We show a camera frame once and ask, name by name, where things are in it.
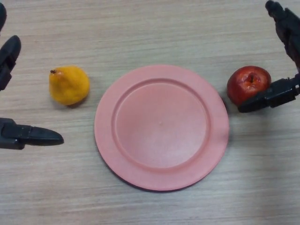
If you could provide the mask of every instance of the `plate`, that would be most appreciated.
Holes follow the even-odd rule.
[[[198,74],[171,65],[135,69],[103,95],[95,140],[110,169],[146,190],[195,184],[221,160],[229,119],[218,92]]]

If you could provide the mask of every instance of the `wood grain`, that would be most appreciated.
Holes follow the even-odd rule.
[[[225,94],[244,65],[292,77],[293,62],[262,0],[4,0],[0,44],[22,40],[0,115],[60,132],[65,144],[0,150],[1,225],[298,225],[300,101],[238,114]],[[296,0],[281,0],[300,15]],[[196,185],[148,193],[116,178],[95,146],[93,120],[124,73],[164,63],[196,71],[224,97],[231,139]],[[77,64],[91,79],[76,109],[53,103],[48,73]]]

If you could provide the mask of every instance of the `apple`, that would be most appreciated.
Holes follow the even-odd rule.
[[[261,67],[245,66],[235,71],[227,82],[227,95],[236,105],[270,87],[271,76]]]

